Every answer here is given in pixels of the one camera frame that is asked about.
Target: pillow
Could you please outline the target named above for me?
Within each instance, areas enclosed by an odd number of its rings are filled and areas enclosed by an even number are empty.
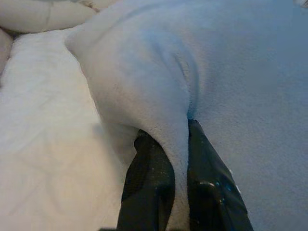
[[[1,0],[0,26],[37,33],[84,23],[117,0]]]
[[[6,61],[9,57],[12,42],[12,38],[0,29],[0,74],[4,70]]]

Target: white bedding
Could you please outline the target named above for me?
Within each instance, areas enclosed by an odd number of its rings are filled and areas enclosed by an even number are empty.
[[[200,121],[232,169],[255,231],[308,230],[307,15],[287,3],[281,11],[292,27],[278,30],[279,41],[269,45],[275,52],[262,59],[267,45],[260,43],[259,62],[246,63],[260,81],[229,77],[230,67],[220,67]],[[125,169],[64,47],[70,31],[20,37],[1,77],[1,231],[116,225]]]

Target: bed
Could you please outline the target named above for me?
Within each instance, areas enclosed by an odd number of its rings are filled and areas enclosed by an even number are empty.
[[[233,171],[256,231],[308,230],[308,31],[306,15],[288,7],[282,4],[282,12],[293,14],[293,33],[278,29],[278,43],[260,46],[280,53],[271,52],[266,62],[247,61],[260,82],[229,78],[230,67],[221,67],[225,78],[209,83],[200,121]],[[1,231],[116,226],[126,169],[64,46],[77,28],[20,36],[1,76]],[[268,82],[269,75],[277,78]]]

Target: bed sheet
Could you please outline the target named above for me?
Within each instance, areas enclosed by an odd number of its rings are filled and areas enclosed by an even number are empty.
[[[115,227],[123,171],[105,142],[72,29],[23,35],[0,89],[0,230]]]

